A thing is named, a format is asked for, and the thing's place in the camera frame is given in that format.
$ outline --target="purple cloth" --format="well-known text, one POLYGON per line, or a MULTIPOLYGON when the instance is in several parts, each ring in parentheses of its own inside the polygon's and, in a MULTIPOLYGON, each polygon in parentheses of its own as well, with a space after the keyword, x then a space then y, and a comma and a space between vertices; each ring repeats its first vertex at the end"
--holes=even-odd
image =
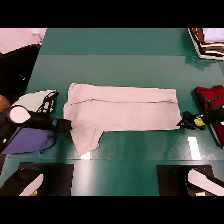
POLYGON ((23 128, 1 154, 41 151, 50 148, 54 142, 53 131, 23 128))

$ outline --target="yellow tag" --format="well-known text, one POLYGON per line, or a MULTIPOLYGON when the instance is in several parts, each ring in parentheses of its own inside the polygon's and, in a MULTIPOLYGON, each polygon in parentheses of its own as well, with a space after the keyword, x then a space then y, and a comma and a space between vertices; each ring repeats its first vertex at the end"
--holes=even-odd
POLYGON ((205 192, 198 192, 196 193, 196 196, 205 196, 205 192))
POLYGON ((37 190, 34 191, 30 196, 37 196, 37 190))
POLYGON ((194 123, 199 127, 205 125, 201 118, 194 119, 194 123))

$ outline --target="dark red garment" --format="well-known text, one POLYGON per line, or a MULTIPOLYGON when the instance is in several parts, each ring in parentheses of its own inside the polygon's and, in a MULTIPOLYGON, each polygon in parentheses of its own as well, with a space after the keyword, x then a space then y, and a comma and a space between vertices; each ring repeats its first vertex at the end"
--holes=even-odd
MULTIPOLYGON (((214 101, 214 109, 220 107, 221 105, 224 104, 224 87, 222 85, 218 86, 213 86, 212 88, 204 88, 204 87, 197 87, 196 88, 196 94, 199 97, 201 103, 203 104, 203 109, 204 109, 204 103, 202 101, 202 97, 206 97, 209 100, 213 100, 217 98, 219 95, 221 97, 214 101)), ((219 142, 221 146, 224 146, 224 125, 222 125, 220 122, 213 123, 212 127, 215 130, 215 133, 219 139, 219 142)))

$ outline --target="white fabric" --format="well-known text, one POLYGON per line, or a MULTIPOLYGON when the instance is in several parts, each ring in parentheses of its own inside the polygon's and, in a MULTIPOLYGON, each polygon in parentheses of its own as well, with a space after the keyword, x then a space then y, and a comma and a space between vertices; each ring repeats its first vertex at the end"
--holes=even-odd
POLYGON ((18 101, 16 101, 13 106, 21 105, 24 106, 27 110, 36 112, 39 107, 42 105, 44 98, 51 92, 55 90, 46 90, 39 91, 36 93, 28 93, 21 96, 18 101))
POLYGON ((172 130, 180 120, 175 89, 71 84, 64 118, 80 155, 96 149, 104 131, 172 130))
POLYGON ((224 28, 202 28, 205 42, 224 42, 224 28))
POLYGON ((41 44, 47 28, 0 28, 0 52, 10 51, 31 44, 41 44))

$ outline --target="orange object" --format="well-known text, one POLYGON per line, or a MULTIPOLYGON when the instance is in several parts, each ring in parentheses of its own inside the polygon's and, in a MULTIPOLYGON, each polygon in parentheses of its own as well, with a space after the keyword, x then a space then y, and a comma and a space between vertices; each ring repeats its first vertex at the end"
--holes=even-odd
POLYGON ((4 96, 0 95, 0 112, 9 106, 9 101, 4 96))

